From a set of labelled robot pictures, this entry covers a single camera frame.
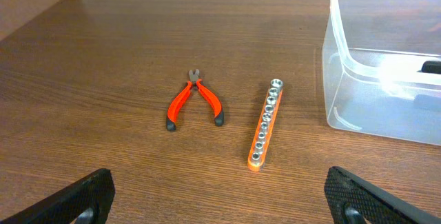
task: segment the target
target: plier handle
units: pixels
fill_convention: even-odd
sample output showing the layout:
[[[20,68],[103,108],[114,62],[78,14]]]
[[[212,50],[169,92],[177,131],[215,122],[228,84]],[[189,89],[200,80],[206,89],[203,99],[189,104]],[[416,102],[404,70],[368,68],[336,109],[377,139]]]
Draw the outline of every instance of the plier handle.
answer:
[[[176,130],[176,119],[178,118],[179,110],[188,99],[191,94],[191,89],[196,86],[199,93],[204,99],[211,105],[214,111],[214,124],[221,126],[224,121],[222,104],[213,92],[209,91],[203,84],[202,79],[199,78],[199,70],[196,69],[195,73],[192,70],[189,71],[190,80],[187,81],[187,86],[179,95],[172,101],[167,111],[166,127],[169,131]]]

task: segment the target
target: clear plastic container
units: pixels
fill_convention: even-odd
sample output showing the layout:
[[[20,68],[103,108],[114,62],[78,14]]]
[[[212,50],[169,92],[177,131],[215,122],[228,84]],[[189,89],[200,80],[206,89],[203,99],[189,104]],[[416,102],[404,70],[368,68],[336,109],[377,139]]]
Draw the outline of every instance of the clear plastic container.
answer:
[[[331,127],[441,145],[441,0],[331,0],[322,55]]]

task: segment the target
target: black object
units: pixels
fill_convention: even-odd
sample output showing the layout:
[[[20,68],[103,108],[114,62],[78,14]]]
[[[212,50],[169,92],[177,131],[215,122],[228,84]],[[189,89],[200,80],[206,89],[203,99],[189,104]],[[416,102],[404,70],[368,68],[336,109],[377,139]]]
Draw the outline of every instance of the black object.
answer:
[[[441,74],[441,61],[426,61],[422,64],[421,72]]]
[[[100,169],[0,223],[103,224],[114,195],[110,170]]]
[[[441,223],[341,167],[329,168],[325,196],[334,223]]]

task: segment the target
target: orange socket rail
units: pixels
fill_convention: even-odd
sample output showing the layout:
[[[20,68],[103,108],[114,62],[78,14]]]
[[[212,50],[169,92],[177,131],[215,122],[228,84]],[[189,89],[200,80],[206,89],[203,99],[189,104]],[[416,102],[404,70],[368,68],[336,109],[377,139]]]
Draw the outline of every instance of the orange socket rail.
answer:
[[[249,151],[249,155],[248,155],[248,168],[253,172],[259,172],[265,164],[265,157],[267,155],[274,123],[275,123],[275,120],[277,117],[278,107],[280,105],[280,100],[282,99],[283,82],[278,79],[274,79],[273,81],[271,81],[271,86],[277,85],[277,83],[274,83],[274,81],[278,82],[280,84],[280,87],[277,89],[277,91],[278,91],[277,96],[272,95],[273,97],[276,98],[276,99],[273,98],[273,100],[275,100],[276,103],[272,105],[274,107],[274,109],[271,113],[271,121],[269,122],[269,125],[267,126],[268,128],[267,128],[267,133],[265,135],[265,141],[262,142],[263,139],[261,136],[259,136],[259,133],[262,132],[262,130],[261,130],[262,123],[264,123],[264,122],[268,123],[267,121],[263,120],[264,119],[263,116],[267,112],[267,111],[265,111],[265,107],[269,105],[267,100],[268,100],[268,97],[270,96],[270,92],[275,89],[272,87],[270,87],[269,90],[267,91],[267,95],[265,97],[265,103],[263,104],[262,112],[260,113],[260,118],[259,118],[259,122],[258,122],[258,125],[256,128],[256,133],[254,134],[253,143],[252,143],[251,149]]]

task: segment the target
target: wire cutter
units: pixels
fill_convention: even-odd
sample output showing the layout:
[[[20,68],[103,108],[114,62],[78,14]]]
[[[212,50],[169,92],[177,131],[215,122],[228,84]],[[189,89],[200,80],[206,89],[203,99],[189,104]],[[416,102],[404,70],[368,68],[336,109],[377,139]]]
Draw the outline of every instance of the wire cutter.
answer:
[[[214,111],[214,124],[221,126],[223,124],[223,109],[222,105],[215,94],[209,91],[204,85],[202,85],[202,79],[199,78],[199,70],[193,74],[193,71],[188,72],[190,80],[187,81],[187,86],[179,95],[172,101],[167,111],[167,123],[166,127],[169,131],[176,130],[176,119],[178,118],[179,110],[184,105],[188,97],[190,96],[191,89],[196,86],[199,93],[204,99],[211,105]]]

